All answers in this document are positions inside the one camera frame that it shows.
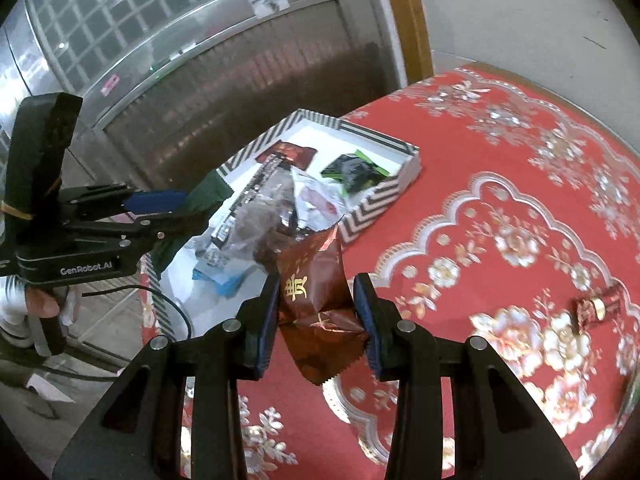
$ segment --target table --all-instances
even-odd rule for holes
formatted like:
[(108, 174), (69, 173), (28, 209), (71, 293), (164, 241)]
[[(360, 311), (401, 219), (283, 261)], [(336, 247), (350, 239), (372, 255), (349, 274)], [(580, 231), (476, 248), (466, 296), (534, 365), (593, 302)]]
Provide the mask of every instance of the table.
[[(625, 392), (640, 349), (635, 155), (563, 99), (478, 63), (346, 118), (420, 146), (422, 161), (418, 180), (346, 248), (347, 277), (369, 272), (380, 296), (436, 336), (486, 338), (586, 474), (632, 407)], [(625, 289), (620, 318), (575, 333), (571, 299), (616, 281)], [(364, 360), (318, 388), (278, 334), (265, 378), (239, 391), (250, 478), (383, 478), (398, 384), (378, 383)], [(443, 392), (449, 476), (446, 382)], [(185, 427), (190, 413), (187, 403)]]

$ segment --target metal screw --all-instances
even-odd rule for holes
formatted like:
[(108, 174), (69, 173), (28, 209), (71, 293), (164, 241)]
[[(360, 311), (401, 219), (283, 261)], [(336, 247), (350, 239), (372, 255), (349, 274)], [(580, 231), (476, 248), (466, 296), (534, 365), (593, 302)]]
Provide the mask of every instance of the metal screw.
[(237, 330), (240, 330), (241, 326), (242, 323), (240, 323), (237, 319), (227, 319), (222, 324), (222, 330), (224, 330), (225, 332), (236, 332)]
[(169, 340), (167, 339), (166, 336), (157, 335), (155, 338), (151, 340), (151, 343), (149, 343), (149, 346), (151, 346), (153, 350), (162, 350), (168, 344), (169, 344)]
[(408, 319), (403, 319), (398, 321), (398, 324), (396, 326), (398, 327), (398, 330), (400, 332), (408, 333), (408, 332), (413, 332), (415, 330), (415, 323)]
[(469, 344), (476, 350), (484, 350), (487, 346), (486, 339), (484, 337), (480, 337), (479, 335), (473, 336), (469, 340)]

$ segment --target finger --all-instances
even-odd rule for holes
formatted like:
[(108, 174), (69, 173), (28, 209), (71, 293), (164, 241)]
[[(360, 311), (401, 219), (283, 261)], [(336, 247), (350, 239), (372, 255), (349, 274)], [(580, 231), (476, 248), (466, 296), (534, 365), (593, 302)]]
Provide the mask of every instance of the finger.
[(56, 300), (43, 290), (27, 288), (27, 312), (37, 317), (55, 317), (60, 313)]

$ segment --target wall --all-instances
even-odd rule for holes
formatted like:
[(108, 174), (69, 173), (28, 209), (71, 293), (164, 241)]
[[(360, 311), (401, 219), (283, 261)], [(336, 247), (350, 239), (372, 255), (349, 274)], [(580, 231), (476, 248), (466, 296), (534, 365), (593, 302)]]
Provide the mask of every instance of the wall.
[(640, 151), (640, 46), (611, 0), (423, 0), (436, 70), (490, 63), (584, 108)]

